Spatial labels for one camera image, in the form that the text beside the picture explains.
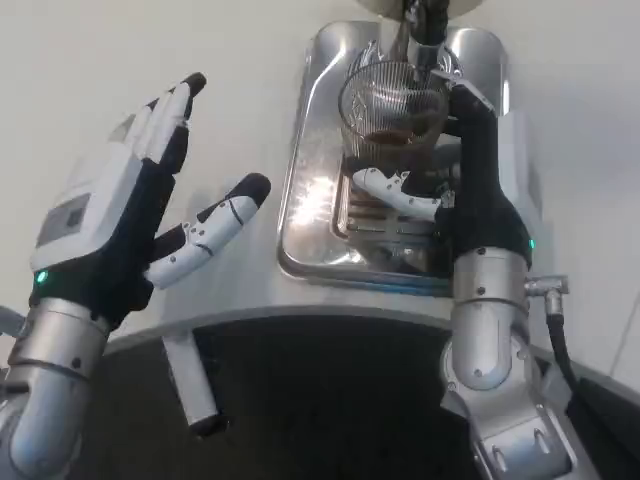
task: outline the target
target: clear glass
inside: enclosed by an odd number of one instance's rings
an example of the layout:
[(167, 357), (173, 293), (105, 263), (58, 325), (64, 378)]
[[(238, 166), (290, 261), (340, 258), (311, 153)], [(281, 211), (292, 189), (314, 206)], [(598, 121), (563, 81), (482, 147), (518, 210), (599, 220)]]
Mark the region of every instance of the clear glass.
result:
[(405, 62), (380, 62), (352, 74), (340, 91), (347, 170), (429, 170), (449, 114), (441, 77)]

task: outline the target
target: black cable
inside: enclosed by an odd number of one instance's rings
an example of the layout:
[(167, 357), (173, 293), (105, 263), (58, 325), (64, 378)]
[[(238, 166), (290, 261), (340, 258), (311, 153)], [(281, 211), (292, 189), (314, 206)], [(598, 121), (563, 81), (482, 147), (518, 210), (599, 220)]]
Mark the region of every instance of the black cable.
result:
[(640, 471), (640, 458), (636, 452), (632, 451), (625, 442), (618, 438), (618, 435), (602, 419), (596, 408), (594, 408), (587, 397), (582, 394), (580, 383), (571, 368), (571, 359), (569, 358), (567, 341), (564, 334), (564, 315), (547, 315), (547, 327), (549, 328), (549, 338), (551, 339), (553, 355), (558, 364), (558, 368), (560, 368), (560, 372), (562, 372), (562, 376), (573, 393), (574, 399), (580, 404), (584, 411), (587, 412), (594, 426)]

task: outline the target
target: brown liquid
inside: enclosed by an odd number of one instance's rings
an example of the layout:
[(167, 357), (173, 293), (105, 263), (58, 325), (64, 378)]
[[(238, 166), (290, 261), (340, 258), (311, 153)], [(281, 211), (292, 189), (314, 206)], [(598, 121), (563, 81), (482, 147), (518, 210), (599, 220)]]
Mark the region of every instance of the brown liquid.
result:
[(379, 130), (367, 135), (365, 140), (378, 145), (402, 147), (403, 145), (409, 145), (414, 137), (413, 132), (406, 130)]

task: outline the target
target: stainless steel tray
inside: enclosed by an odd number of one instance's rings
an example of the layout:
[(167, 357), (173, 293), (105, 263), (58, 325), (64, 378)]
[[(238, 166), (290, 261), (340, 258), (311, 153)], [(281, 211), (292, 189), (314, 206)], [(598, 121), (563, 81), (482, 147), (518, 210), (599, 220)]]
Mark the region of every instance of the stainless steel tray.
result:
[[(373, 22), (338, 22), (315, 37), (306, 58), (293, 157), (279, 223), (278, 259), (309, 280), (431, 296), (449, 294), (429, 263), (431, 225), (400, 217), (341, 175), (338, 93), (356, 55), (378, 36)], [(498, 38), (449, 29), (447, 46), (471, 80), (504, 114), (507, 57)]]

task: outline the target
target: green indicator light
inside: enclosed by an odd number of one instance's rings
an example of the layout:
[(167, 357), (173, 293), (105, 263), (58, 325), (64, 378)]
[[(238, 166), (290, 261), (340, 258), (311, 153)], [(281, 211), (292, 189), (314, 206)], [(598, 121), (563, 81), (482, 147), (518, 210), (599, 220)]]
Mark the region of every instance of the green indicator light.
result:
[(46, 270), (41, 271), (38, 275), (36, 275), (36, 283), (44, 283), (49, 276), (49, 272)]

